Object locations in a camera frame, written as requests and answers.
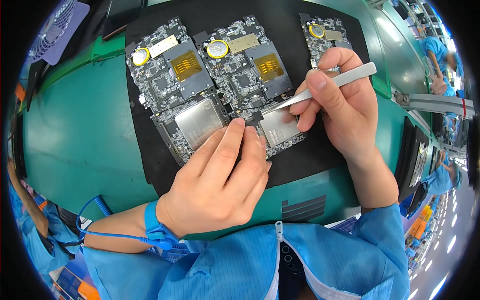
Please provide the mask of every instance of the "zipper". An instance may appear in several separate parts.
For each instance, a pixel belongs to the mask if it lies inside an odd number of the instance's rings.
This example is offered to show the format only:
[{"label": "zipper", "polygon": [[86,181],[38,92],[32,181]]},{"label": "zipper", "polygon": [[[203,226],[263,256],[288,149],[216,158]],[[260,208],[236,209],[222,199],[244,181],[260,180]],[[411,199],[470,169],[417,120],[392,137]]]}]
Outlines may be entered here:
[{"label": "zipper", "polygon": [[321,282],[320,280],[318,280],[315,277],[315,275],[313,275],[312,271],[307,267],[307,264],[303,261],[297,249],[295,249],[295,247],[293,247],[293,245],[288,240],[284,239],[283,236],[282,236],[282,240],[295,252],[295,254],[300,259],[303,265],[303,270],[305,271],[305,278],[307,279],[307,282],[310,284],[310,287],[315,292],[315,294],[317,294],[320,298],[325,300],[360,300],[361,299],[361,296],[357,294],[331,288],[328,285]]},{"label": "zipper", "polygon": [[275,273],[273,276],[272,283],[270,288],[267,291],[267,294],[264,297],[264,300],[274,300],[278,294],[278,267],[280,266],[280,243],[283,242],[283,222],[275,222],[275,233],[276,233],[276,265]]}]

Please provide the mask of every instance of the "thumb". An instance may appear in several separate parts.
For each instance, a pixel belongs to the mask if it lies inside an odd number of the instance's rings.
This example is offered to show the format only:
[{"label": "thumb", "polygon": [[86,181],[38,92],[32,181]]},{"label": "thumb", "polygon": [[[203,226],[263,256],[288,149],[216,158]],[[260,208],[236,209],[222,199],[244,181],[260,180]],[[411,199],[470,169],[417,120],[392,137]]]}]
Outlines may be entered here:
[{"label": "thumb", "polygon": [[345,100],[330,77],[319,70],[311,69],[305,81],[313,99],[320,103],[333,123],[342,127],[353,125],[358,112]]}]

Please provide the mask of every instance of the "worker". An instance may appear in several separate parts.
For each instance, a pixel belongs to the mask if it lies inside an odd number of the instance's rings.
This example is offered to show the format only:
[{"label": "worker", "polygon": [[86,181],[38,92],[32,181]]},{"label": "worker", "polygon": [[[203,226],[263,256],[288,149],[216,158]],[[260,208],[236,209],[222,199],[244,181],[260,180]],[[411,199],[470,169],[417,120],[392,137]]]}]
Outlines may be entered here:
[{"label": "worker", "polygon": [[443,95],[455,97],[455,91],[448,82],[448,79],[444,77],[443,72],[448,68],[455,71],[457,76],[463,76],[463,64],[458,53],[448,50],[447,47],[434,36],[428,36],[419,41],[423,53],[432,61],[435,75],[438,78],[443,78],[447,85],[447,90]]},{"label": "worker", "polygon": [[[347,161],[362,207],[352,235],[318,224],[272,222],[228,234],[172,264],[145,251],[151,246],[139,240],[87,234],[84,257],[101,298],[406,299],[398,188],[375,146],[376,95],[366,77],[338,88],[323,71],[337,65],[346,72],[362,62],[350,49],[328,49],[319,70],[310,70],[297,89],[309,88],[313,99],[290,112],[300,115],[298,129],[307,131],[323,108],[326,132]],[[270,167],[265,138],[234,119],[193,154],[159,200],[103,218],[88,230],[176,242],[245,224]]]},{"label": "worker", "polygon": [[70,229],[65,224],[76,218],[52,202],[40,209],[18,180],[12,160],[8,161],[7,169],[13,214],[24,246],[35,269],[48,280],[45,275],[66,265],[80,248],[79,235],[73,232],[74,227]]},{"label": "worker", "polygon": [[455,162],[448,161],[445,151],[440,151],[435,165],[435,171],[427,176],[423,182],[428,184],[429,194],[441,195],[452,188],[460,189],[462,179],[460,167]]}]

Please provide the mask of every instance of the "hand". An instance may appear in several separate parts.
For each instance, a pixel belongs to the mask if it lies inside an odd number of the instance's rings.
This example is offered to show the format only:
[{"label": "hand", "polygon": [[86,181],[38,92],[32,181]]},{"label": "hand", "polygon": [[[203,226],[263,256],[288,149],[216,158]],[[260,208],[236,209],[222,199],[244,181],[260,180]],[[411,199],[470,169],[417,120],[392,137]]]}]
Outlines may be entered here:
[{"label": "hand", "polygon": [[[241,161],[232,172],[243,138]],[[178,237],[247,223],[264,192],[271,163],[265,138],[241,118],[214,133],[178,171],[156,213]]]},{"label": "hand", "polygon": [[377,97],[368,77],[338,88],[325,74],[325,70],[336,65],[346,72],[361,66],[362,62],[350,49],[328,49],[318,62],[319,70],[310,70],[296,91],[298,94],[308,88],[313,98],[292,105],[290,112],[300,115],[297,127],[305,132],[323,108],[325,130],[333,146],[348,163],[357,166],[368,164],[376,151]]}]

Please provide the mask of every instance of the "cable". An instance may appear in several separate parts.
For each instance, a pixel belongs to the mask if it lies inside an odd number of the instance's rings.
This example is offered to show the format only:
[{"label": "cable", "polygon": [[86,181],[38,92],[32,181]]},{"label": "cable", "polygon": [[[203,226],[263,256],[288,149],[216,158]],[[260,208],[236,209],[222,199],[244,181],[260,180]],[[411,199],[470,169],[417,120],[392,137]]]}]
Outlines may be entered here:
[{"label": "cable", "polygon": [[97,204],[98,204],[98,200],[100,200],[101,203],[103,204],[103,206],[105,207],[105,209],[107,209],[107,211],[109,212],[109,209],[107,208],[105,203],[103,203],[100,196],[95,196],[94,198],[88,200],[87,203],[85,203],[85,205],[82,207],[82,209],[80,210],[80,212],[78,213],[78,216],[77,216],[76,225],[77,225],[77,229],[80,232],[83,232],[85,234],[99,235],[99,236],[102,236],[102,237],[127,238],[127,239],[139,240],[143,243],[147,243],[147,244],[150,244],[152,246],[160,247],[163,250],[170,250],[172,248],[172,244],[167,242],[167,241],[164,241],[164,240],[151,240],[151,239],[148,239],[148,238],[145,238],[145,237],[137,237],[137,236],[128,235],[128,234],[103,233],[103,232],[94,232],[94,231],[89,231],[89,230],[82,229],[80,226],[78,226],[79,220],[80,220],[80,215],[82,214],[84,209],[87,207],[87,205],[89,205],[90,202],[92,202],[93,200],[95,200],[95,202],[97,202]]}]

